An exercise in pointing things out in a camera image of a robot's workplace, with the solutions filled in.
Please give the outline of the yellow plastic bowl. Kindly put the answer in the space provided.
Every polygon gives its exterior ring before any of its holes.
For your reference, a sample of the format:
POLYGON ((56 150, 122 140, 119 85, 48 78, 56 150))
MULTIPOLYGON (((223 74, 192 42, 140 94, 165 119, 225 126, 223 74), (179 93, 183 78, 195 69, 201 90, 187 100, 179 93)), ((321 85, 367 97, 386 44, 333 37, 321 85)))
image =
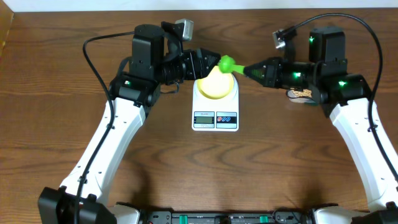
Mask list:
POLYGON ((234 87, 231 73, 222 73, 219 66, 215 66, 206 78, 197 81, 198 91, 212 100, 226 97, 234 87))

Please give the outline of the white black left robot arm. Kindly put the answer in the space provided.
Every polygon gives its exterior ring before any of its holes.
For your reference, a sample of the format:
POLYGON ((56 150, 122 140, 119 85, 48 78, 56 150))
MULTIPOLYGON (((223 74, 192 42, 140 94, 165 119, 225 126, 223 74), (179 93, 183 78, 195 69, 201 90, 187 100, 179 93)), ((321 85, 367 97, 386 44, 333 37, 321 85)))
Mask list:
POLYGON ((161 94, 162 85, 207 77, 220 55, 188 50, 193 22, 180 19, 159 26, 143 24, 131 33, 132 54, 104 85, 106 107, 82 157, 58 189, 46 187, 38 199, 43 223, 141 223, 128 203, 108 206, 109 192, 128 145, 161 94))

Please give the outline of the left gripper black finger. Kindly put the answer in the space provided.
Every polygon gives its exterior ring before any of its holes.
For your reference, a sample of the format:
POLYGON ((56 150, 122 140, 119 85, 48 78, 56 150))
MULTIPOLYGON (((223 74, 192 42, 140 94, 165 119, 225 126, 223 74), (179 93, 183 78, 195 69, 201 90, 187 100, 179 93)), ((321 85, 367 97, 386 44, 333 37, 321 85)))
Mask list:
POLYGON ((213 68, 218 65, 220 57, 205 57, 203 59, 202 78, 206 78, 213 68))
POLYGON ((199 48, 200 56, 203 60, 207 60, 208 62, 219 62, 221 59, 221 55, 216 52, 212 52, 207 49, 199 48))

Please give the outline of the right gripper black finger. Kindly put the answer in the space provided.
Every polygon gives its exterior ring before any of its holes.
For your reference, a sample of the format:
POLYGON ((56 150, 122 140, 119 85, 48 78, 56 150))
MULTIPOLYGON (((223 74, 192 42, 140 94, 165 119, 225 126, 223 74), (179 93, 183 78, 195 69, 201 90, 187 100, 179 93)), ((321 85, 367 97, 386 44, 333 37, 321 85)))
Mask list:
POLYGON ((244 69, 245 76, 258 82, 262 86, 266 86, 266 69, 265 68, 255 68, 255 69, 244 69))
POLYGON ((267 66, 267 60, 263 60, 255 64, 245 66, 244 71, 263 69, 266 66, 267 66))

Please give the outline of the green plastic measuring scoop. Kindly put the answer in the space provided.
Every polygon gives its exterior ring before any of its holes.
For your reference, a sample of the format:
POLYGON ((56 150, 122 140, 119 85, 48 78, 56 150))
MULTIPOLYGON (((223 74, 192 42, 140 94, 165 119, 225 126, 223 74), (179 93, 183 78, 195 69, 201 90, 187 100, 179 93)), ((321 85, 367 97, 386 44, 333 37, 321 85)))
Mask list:
POLYGON ((235 60, 228 56, 224 55, 221 57, 218 67, 221 73, 239 73, 239 74, 244 74, 244 66, 243 65, 237 65, 235 60))

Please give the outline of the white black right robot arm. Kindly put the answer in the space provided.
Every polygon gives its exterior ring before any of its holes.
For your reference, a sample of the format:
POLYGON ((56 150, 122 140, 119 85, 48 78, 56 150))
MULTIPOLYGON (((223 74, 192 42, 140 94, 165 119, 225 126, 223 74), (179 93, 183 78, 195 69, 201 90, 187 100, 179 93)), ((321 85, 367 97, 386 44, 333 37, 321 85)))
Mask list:
POLYGON ((397 223, 397 153, 381 124, 371 89, 360 74, 347 72, 345 34, 339 27, 313 29, 309 61, 272 57, 244 68, 264 87, 310 90, 343 137, 363 182, 368 212, 339 205, 312 208, 301 223, 397 223))

